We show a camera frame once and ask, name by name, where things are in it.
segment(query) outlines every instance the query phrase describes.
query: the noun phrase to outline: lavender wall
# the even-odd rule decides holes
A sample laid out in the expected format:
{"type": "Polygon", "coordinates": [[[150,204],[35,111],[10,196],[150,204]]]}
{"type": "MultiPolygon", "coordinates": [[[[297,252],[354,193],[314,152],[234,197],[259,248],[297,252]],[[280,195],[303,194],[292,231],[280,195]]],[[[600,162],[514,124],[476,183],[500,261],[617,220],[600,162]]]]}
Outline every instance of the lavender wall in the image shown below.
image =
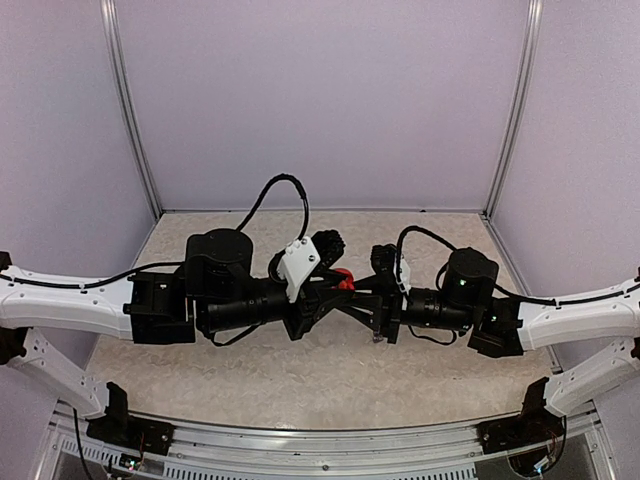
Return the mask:
{"type": "Polygon", "coordinates": [[[119,2],[164,206],[248,208],[287,171],[316,208],[480,211],[528,3],[119,2]]]}
{"type": "MultiPolygon", "coordinates": [[[[495,224],[532,293],[640,265],[640,5],[545,2],[533,80],[495,224]]],[[[602,342],[561,346],[564,366],[602,342]]],[[[640,381],[597,399],[622,480],[640,470],[640,381]]]]}
{"type": "MultiPolygon", "coordinates": [[[[123,127],[99,2],[3,1],[0,249],[37,271],[129,267],[152,227],[123,127]]],[[[48,332],[77,363],[93,335],[48,332]]],[[[55,398],[0,368],[0,478],[27,477],[55,398]]]]}

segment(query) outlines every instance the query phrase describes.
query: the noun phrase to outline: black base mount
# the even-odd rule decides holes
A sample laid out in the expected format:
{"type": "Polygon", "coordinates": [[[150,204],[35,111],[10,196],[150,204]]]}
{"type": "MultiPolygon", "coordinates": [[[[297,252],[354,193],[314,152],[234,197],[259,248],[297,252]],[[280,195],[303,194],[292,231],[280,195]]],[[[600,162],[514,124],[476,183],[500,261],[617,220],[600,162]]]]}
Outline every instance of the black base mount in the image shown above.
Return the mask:
{"type": "Polygon", "coordinates": [[[478,435],[485,454],[526,447],[564,435],[562,418],[544,407],[544,388],[549,378],[544,377],[529,385],[522,412],[519,415],[490,420],[478,425],[478,435]]]}
{"type": "Polygon", "coordinates": [[[127,393],[108,383],[109,406],[105,416],[89,420],[87,436],[139,452],[167,455],[175,427],[167,422],[129,415],[127,393]]]}

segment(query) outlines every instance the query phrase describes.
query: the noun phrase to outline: red object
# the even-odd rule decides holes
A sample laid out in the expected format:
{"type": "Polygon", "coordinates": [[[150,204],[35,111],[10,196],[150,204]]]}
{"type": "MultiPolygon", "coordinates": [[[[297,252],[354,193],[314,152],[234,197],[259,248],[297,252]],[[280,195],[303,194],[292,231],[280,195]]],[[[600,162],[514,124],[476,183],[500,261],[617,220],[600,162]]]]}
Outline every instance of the red object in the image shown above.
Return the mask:
{"type": "Polygon", "coordinates": [[[343,275],[347,276],[347,278],[345,278],[343,281],[341,281],[338,284],[339,290],[355,290],[356,289],[355,285],[353,284],[353,273],[351,273],[346,268],[336,268],[336,272],[342,273],[343,275]]]}

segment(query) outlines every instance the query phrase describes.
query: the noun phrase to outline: cable clip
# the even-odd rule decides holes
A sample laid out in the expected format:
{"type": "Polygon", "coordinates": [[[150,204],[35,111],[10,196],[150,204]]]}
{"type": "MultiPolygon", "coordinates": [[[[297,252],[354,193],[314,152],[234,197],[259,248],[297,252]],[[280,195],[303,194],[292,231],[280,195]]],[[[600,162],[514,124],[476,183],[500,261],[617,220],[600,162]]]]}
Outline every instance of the cable clip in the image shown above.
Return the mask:
{"type": "Polygon", "coordinates": [[[393,268],[393,278],[396,279],[396,284],[402,293],[409,293],[411,290],[411,284],[409,280],[411,280],[411,267],[404,259],[404,255],[400,258],[400,279],[398,280],[398,275],[396,275],[396,267],[394,263],[393,268]]]}

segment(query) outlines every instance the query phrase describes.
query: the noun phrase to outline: beige floor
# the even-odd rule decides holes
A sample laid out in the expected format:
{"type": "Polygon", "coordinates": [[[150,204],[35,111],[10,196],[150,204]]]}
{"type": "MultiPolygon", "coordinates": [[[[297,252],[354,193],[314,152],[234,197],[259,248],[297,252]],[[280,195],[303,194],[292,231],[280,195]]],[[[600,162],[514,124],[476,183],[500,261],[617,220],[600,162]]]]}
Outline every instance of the beige floor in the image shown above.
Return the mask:
{"type": "MultiPolygon", "coordinates": [[[[139,263],[181,260],[187,237],[235,227],[232,213],[165,215],[139,263]]],[[[301,214],[266,212],[246,229],[254,241],[252,273],[264,276],[274,252],[299,231],[301,214]]],[[[309,232],[335,228],[347,247],[339,266],[370,274],[376,243],[395,243],[407,225],[435,230],[457,246],[500,259],[476,215],[312,212],[309,232]]],[[[412,284],[433,286],[448,252],[419,234],[405,243],[412,284]]],[[[500,282],[512,287],[506,269],[500,282]]],[[[448,333],[435,332],[443,339],[448,333]]],[[[335,312],[298,342],[281,323],[227,347],[199,335],[195,345],[144,346],[101,337],[89,370],[129,393],[133,410],[183,419],[295,429],[384,428],[479,418],[518,410],[526,386],[548,375],[544,352],[493,360],[466,347],[417,340],[402,328],[397,345],[374,344],[371,333],[335,312]]]]}

